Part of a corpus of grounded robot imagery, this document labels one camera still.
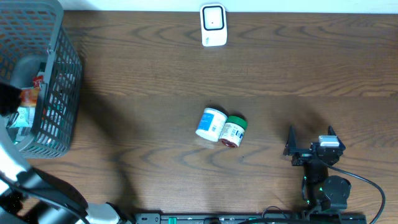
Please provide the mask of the green lid white jar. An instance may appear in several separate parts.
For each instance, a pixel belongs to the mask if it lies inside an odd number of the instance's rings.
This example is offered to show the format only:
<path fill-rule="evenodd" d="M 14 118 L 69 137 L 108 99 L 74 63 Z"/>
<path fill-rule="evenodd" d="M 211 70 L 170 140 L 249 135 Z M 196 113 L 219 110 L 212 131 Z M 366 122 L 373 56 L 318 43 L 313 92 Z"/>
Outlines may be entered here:
<path fill-rule="evenodd" d="M 227 147 L 239 147 L 248 123 L 239 116 L 229 116 L 220 134 L 220 141 Z"/>

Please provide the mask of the small orange box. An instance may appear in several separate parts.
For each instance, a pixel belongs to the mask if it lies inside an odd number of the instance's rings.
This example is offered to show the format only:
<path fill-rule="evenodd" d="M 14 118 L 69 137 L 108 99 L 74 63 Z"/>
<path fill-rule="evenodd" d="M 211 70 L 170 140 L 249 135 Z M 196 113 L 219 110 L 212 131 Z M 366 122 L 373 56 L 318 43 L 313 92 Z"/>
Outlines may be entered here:
<path fill-rule="evenodd" d="M 31 88 L 22 89 L 22 91 L 20 93 L 21 106 L 36 107 L 39 93 L 40 93 L 39 87 L 31 87 Z"/>

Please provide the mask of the white blue label jar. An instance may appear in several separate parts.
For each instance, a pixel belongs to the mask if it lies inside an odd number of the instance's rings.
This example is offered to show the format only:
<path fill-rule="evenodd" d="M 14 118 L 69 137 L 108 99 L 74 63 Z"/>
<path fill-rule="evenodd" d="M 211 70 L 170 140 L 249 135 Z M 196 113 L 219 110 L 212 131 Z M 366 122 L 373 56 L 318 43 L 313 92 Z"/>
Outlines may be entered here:
<path fill-rule="evenodd" d="M 205 108 L 195 133 L 208 141 L 218 142 L 228 117 L 214 108 Z"/>

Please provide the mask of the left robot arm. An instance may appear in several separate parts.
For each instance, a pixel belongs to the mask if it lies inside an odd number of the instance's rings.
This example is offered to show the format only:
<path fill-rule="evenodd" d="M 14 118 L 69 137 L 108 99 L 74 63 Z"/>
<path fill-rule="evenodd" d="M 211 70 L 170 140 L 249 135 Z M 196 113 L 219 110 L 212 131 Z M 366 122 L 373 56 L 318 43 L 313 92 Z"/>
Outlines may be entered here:
<path fill-rule="evenodd" d="M 111 204 L 88 203 L 69 183 L 31 166 L 6 130 L 21 90 L 1 84 L 1 223 L 135 223 Z"/>

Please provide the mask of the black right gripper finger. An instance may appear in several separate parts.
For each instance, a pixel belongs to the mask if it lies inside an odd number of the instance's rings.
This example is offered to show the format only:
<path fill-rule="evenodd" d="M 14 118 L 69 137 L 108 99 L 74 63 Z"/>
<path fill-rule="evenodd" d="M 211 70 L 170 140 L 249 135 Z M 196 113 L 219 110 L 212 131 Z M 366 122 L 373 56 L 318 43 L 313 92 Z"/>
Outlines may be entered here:
<path fill-rule="evenodd" d="M 294 128 L 292 125 L 290 125 L 287 142 L 284 147 L 283 155 L 293 156 L 297 152 L 298 152 L 298 148 L 297 148 L 297 142 L 296 142 L 296 138 L 295 138 Z"/>
<path fill-rule="evenodd" d="M 330 147 L 338 147 L 341 151 L 344 151 L 346 149 L 346 146 L 343 144 L 341 139 L 335 133 L 332 126 L 328 127 L 328 135 L 332 136 L 333 139 L 332 142 L 330 143 Z"/>

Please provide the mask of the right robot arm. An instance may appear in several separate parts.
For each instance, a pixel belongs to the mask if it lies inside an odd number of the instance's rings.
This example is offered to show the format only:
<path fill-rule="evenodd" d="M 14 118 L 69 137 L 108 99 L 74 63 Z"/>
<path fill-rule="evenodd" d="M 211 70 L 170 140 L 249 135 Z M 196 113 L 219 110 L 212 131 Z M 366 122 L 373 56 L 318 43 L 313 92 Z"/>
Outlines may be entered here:
<path fill-rule="evenodd" d="M 336 164 L 345 145 L 338 138 L 333 128 L 328 134 L 318 137 L 308 148 L 297 145 L 293 127 L 289 128 L 283 155 L 291 156 L 293 166 L 302 166 L 302 197 L 313 212 L 340 212 L 347 209 L 351 183 L 338 175 L 330 175 L 329 168 Z"/>

